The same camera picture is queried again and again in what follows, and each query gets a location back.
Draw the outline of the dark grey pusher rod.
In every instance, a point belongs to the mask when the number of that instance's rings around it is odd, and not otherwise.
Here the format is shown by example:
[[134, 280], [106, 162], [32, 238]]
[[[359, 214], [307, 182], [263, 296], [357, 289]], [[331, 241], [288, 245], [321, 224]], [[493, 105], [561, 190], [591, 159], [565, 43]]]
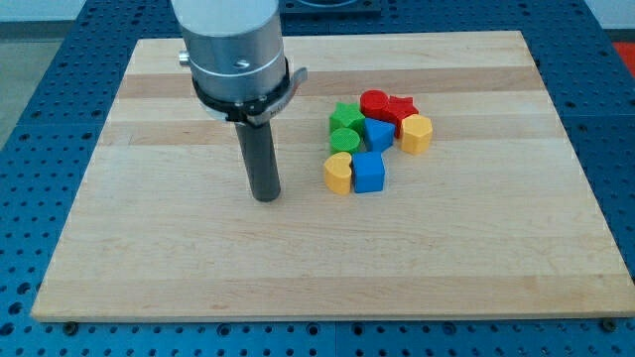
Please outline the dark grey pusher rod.
[[253, 197], [273, 201], [281, 192], [271, 126], [235, 125], [239, 145]]

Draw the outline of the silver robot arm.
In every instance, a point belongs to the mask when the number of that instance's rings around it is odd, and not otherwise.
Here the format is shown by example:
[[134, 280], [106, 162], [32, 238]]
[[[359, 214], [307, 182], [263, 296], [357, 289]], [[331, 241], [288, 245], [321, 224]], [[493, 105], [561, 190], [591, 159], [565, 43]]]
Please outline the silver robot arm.
[[213, 118], [235, 125], [252, 195], [272, 201], [280, 178], [270, 121], [308, 77], [285, 57], [278, 0], [172, 0], [195, 94]]

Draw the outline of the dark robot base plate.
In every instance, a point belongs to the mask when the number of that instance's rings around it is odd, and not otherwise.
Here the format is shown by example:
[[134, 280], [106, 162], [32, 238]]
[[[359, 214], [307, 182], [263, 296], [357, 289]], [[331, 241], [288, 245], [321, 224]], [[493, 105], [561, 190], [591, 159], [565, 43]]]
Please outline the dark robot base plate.
[[379, 14], [380, 0], [280, 0], [284, 15]]

